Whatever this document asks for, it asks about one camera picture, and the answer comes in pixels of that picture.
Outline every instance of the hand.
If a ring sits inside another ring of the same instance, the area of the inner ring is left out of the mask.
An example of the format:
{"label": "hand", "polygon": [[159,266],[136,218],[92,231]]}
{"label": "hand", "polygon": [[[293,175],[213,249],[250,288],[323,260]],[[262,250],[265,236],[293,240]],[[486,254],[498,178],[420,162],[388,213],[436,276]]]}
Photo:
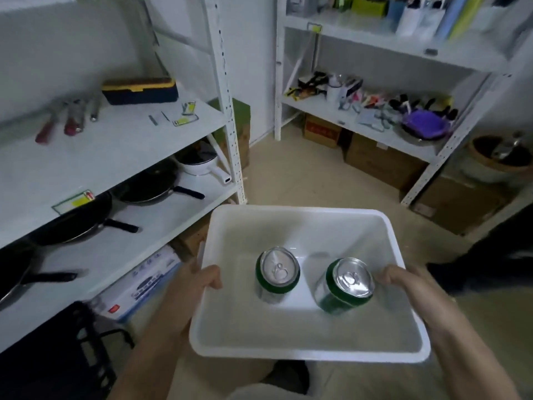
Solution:
{"label": "hand", "polygon": [[187,327],[206,287],[222,288],[217,265],[196,270],[195,264],[196,260],[178,269],[159,309],[159,320],[168,324],[172,333],[181,333]]}
{"label": "hand", "polygon": [[389,265],[376,279],[383,285],[392,284],[403,288],[411,306],[426,323],[430,333],[454,333],[468,325],[457,304],[425,267],[415,268],[410,272],[396,265]]}

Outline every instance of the silver can lid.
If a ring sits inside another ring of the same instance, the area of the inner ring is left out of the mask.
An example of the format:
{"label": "silver can lid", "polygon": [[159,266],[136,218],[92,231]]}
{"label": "silver can lid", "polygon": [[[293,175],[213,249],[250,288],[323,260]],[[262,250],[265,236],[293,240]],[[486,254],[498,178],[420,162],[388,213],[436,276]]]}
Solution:
{"label": "silver can lid", "polygon": [[292,253],[283,247],[274,247],[261,255],[261,273],[273,286],[286,286],[298,276],[300,264]]}
{"label": "silver can lid", "polygon": [[357,298],[367,298],[374,293],[374,278],[367,266],[357,258],[343,258],[333,269],[333,280],[344,292]]}

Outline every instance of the pan handle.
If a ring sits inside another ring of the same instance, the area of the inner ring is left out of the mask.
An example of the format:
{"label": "pan handle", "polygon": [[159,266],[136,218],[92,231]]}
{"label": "pan handle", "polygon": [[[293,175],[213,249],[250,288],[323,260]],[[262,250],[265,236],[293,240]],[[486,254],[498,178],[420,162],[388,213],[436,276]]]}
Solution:
{"label": "pan handle", "polygon": [[78,277],[76,272],[42,272],[40,274],[28,274],[23,277],[21,285],[36,282],[71,282]]}
{"label": "pan handle", "polygon": [[172,188],[172,190],[174,192],[178,192],[178,193],[181,193],[181,194],[186,194],[186,195],[192,196],[193,198],[196,198],[196,199],[205,199],[205,195],[204,194],[201,194],[199,192],[193,191],[192,189],[187,189],[187,188],[183,188],[183,187],[174,187],[174,188]]}
{"label": "pan handle", "polygon": [[132,224],[128,224],[128,223],[118,222],[113,219],[105,219],[103,221],[103,225],[115,227],[117,229],[121,229],[124,231],[129,231],[130,233],[137,233],[139,231],[139,227],[137,226],[133,226]]}

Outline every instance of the black and yellow toolbox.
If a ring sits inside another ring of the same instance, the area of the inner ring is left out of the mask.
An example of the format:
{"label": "black and yellow toolbox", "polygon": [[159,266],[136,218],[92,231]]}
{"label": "black and yellow toolbox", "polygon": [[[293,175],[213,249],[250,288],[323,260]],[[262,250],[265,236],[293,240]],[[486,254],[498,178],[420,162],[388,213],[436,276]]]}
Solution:
{"label": "black and yellow toolbox", "polygon": [[175,102],[178,98],[176,80],[170,77],[109,80],[102,84],[102,93],[111,105]]}

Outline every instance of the person's left hand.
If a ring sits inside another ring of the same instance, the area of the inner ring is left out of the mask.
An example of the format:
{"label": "person's left hand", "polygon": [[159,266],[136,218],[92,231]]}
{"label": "person's left hand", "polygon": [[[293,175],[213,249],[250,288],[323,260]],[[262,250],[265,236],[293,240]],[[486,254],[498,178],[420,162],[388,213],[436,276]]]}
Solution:
{"label": "person's left hand", "polygon": [[179,334],[187,327],[205,288],[222,288],[220,268],[217,265],[210,265],[195,272],[195,264],[196,260],[178,269],[167,287],[159,310],[158,316],[170,323],[173,333]]}

